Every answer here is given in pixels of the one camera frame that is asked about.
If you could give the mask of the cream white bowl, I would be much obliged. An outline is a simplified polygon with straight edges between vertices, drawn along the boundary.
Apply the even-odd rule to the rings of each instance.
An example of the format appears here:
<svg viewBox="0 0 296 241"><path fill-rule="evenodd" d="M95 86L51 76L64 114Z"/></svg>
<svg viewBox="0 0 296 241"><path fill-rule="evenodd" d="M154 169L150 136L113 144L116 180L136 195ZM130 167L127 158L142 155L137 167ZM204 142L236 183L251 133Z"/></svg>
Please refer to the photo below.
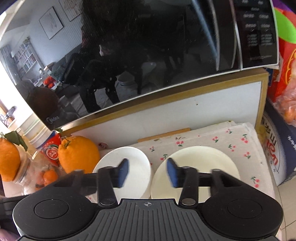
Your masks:
<svg viewBox="0 0 296 241"><path fill-rule="evenodd" d="M206 146L193 146L179 150L170 155L180 166L190 166L202 173L210 173L212 169L220 169L240 179L234 162L218 149ZM178 202L182 189L174 188L167 173L167 161L164 161L154 174L151 185L152 199L173 198Z"/></svg>

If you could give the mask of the white speckled plate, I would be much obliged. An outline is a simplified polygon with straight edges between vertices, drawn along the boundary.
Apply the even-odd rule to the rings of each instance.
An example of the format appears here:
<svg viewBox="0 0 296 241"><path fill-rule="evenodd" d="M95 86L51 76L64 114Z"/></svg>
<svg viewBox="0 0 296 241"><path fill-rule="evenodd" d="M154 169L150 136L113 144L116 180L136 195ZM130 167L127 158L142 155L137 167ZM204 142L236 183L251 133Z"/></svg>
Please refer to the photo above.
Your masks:
<svg viewBox="0 0 296 241"><path fill-rule="evenodd" d="M118 202L123 198L150 198L153 171L148 157L138 148L120 147L112 150L98 162L93 172L107 166L116 167L124 158L129 160L129 172L123 187L114 189Z"/></svg>

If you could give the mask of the large orange with stem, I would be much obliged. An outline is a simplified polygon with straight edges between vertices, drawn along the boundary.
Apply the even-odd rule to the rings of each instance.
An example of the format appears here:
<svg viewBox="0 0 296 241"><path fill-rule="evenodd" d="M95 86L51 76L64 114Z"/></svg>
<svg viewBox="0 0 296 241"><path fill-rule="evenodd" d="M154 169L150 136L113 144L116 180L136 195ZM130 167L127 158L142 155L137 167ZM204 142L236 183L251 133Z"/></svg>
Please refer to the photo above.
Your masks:
<svg viewBox="0 0 296 241"><path fill-rule="evenodd" d="M75 170L92 173L100 161L97 145L92 140L82 136L72 136L62 140L58 147L59 162L64 171L69 174Z"/></svg>

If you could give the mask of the cherry print white cloth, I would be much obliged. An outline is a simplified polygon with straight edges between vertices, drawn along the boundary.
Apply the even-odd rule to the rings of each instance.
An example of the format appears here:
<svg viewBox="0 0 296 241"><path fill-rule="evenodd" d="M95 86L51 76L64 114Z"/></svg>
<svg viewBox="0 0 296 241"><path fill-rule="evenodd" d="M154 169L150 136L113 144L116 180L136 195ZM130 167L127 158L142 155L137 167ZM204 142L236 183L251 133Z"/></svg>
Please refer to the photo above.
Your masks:
<svg viewBox="0 0 296 241"><path fill-rule="evenodd" d="M153 137L130 147L138 148L146 154L154 177L159 166L170 158L171 154L193 146L206 146L220 150L234 162L241 181L275 197L273 181L262 146L250 123L237 124L227 121L194 131ZM102 151L102 158L112 150L114 149Z"/></svg>

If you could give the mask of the stacked paper cups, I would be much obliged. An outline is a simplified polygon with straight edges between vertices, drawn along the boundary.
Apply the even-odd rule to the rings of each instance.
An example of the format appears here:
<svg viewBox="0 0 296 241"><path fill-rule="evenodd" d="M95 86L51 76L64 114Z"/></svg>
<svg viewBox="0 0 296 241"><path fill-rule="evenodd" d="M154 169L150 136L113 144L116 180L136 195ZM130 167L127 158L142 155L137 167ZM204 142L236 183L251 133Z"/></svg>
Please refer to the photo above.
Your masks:
<svg viewBox="0 0 296 241"><path fill-rule="evenodd" d="M61 137L56 131L49 130L42 121L34 120L24 131L24 137L34 148L32 159L44 159L55 167L60 167L58 147Z"/></svg>

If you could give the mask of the glass jar of tangerines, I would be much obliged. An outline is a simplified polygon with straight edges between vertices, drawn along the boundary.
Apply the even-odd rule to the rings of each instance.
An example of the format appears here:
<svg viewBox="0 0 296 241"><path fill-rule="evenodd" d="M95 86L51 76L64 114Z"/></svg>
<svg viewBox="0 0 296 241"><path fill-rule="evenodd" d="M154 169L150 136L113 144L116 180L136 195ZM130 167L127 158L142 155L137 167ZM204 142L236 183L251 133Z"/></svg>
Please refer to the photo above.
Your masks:
<svg viewBox="0 0 296 241"><path fill-rule="evenodd" d="M32 194L43 187L48 182L44 180L44 174L48 171L55 171L57 177L62 177L66 173L61 167L54 166L42 154L32 159L27 152L20 152L21 164L13 179L13 182L23 189L22 194Z"/></svg>

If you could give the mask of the white wood-framed shelf board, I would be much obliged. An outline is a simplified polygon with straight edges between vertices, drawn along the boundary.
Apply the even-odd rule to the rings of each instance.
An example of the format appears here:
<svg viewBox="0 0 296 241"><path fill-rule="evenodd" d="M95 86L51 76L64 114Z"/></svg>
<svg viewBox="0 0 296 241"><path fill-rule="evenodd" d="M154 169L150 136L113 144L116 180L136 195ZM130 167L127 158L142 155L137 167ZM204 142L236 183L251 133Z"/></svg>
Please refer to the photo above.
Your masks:
<svg viewBox="0 0 296 241"><path fill-rule="evenodd" d="M176 130L225 121L261 122L268 87L265 69L252 69L178 85L76 120L62 135L84 136L110 148Z"/></svg>

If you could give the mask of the large orange on jar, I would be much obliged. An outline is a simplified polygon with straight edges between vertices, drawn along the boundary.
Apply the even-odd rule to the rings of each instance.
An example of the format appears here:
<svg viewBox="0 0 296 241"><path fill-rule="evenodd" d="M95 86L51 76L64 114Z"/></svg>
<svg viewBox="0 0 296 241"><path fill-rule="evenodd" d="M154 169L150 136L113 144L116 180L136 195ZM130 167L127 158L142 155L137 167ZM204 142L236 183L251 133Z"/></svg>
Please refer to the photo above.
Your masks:
<svg viewBox="0 0 296 241"><path fill-rule="evenodd" d="M17 146L21 146L23 152L28 150L17 131L1 133L1 179L4 182L13 181L21 166L21 154Z"/></svg>

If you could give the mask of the blue and white carton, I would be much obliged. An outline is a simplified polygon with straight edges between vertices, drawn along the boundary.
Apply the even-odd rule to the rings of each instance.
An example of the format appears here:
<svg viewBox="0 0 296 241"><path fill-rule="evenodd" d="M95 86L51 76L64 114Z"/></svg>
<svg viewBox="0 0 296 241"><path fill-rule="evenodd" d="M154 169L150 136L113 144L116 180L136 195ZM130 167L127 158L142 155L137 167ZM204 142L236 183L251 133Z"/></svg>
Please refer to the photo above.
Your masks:
<svg viewBox="0 0 296 241"><path fill-rule="evenodd" d="M284 121L270 100L266 101L261 124L266 135L263 150L279 186L295 176L295 127Z"/></svg>

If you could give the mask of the plastic bag of oranges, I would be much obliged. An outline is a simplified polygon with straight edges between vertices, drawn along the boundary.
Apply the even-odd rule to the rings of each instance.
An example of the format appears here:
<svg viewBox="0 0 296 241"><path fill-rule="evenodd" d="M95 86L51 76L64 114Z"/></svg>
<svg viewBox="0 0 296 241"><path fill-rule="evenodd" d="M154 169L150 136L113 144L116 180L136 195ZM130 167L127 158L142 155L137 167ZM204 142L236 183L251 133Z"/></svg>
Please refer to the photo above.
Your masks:
<svg viewBox="0 0 296 241"><path fill-rule="evenodd" d="M295 127L295 87L287 87L276 99L276 108L284 121Z"/></svg>

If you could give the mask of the black Midea microwave oven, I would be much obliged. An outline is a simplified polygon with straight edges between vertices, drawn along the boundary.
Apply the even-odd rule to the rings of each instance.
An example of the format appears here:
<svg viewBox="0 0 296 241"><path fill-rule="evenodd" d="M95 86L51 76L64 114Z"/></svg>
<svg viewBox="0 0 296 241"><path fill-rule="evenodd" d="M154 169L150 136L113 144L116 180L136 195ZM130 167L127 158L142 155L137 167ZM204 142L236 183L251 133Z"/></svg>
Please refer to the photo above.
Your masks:
<svg viewBox="0 0 296 241"><path fill-rule="evenodd" d="M173 86L276 65L271 1L1 1L1 64L54 130Z"/></svg>

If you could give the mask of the red gift box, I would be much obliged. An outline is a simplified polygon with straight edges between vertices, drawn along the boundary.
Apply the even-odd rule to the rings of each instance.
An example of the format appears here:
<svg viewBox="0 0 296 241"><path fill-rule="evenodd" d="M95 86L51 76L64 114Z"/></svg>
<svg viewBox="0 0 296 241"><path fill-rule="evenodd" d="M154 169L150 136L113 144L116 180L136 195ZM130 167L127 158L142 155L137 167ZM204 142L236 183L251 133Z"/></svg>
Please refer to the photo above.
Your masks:
<svg viewBox="0 0 296 241"><path fill-rule="evenodd" d="M295 70L295 13L284 1L273 1L279 42L279 68L268 69L267 97L272 102L288 86Z"/></svg>

